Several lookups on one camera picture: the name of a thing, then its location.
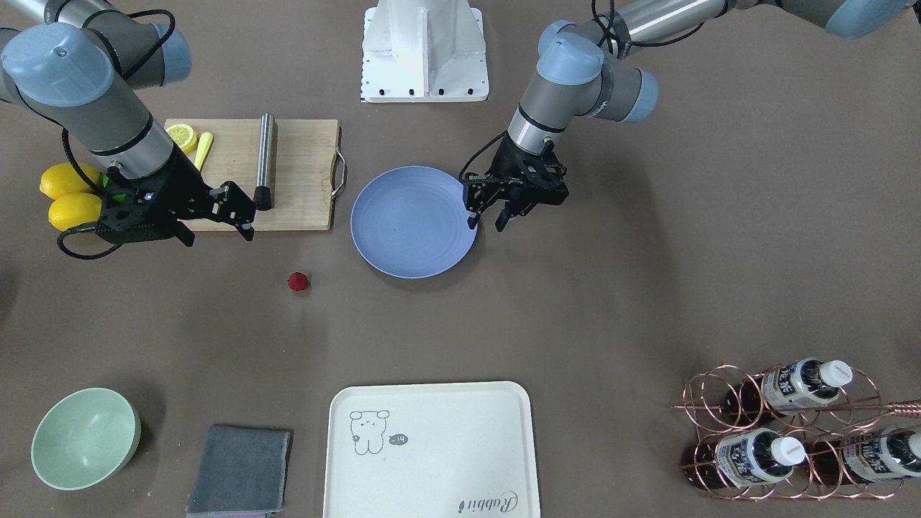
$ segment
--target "yellow lemon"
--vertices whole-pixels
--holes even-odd
[[[167,133],[183,153],[191,153],[198,145],[198,135],[188,124],[174,124],[167,128]]]
[[[93,166],[79,163],[80,169],[96,185],[102,185],[102,175]],[[41,175],[39,191],[56,200],[61,196],[73,193],[92,193],[93,190],[80,178],[74,167],[68,163],[51,166]]]
[[[48,207],[48,222],[61,232],[99,219],[102,200],[95,194],[73,193],[62,196]]]

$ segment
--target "yellow knife handle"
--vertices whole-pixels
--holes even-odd
[[[195,169],[202,170],[204,159],[208,158],[208,151],[211,150],[211,144],[215,141],[215,135],[209,132],[202,133],[198,137],[198,150],[195,151]]]

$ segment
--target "wooden cutting board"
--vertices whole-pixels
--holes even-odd
[[[339,145],[339,121],[276,119],[274,208],[257,211],[253,227],[264,230],[329,230],[332,183]],[[167,119],[164,127],[186,123],[195,133],[215,136],[202,167],[212,187],[231,180],[252,197],[259,155],[259,119]],[[189,153],[195,160],[195,151]],[[191,230],[233,230],[206,219],[186,221]]]

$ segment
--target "white tray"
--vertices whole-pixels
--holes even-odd
[[[466,515],[541,515],[520,385],[349,387],[334,397],[324,518]]]

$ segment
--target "white bottle cap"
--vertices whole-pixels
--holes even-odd
[[[822,364],[819,368],[819,377],[826,385],[837,388],[851,383],[854,373],[846,363],[840,359],[833,359]]]
[[[806,449],[794,437],[779,437],[771,441],[771,455],[782,465],[797,465],[806,460]]]
[[[921,458],[921,433],[913,433],[908,438],[908,449],[912,451],[915,457]]]

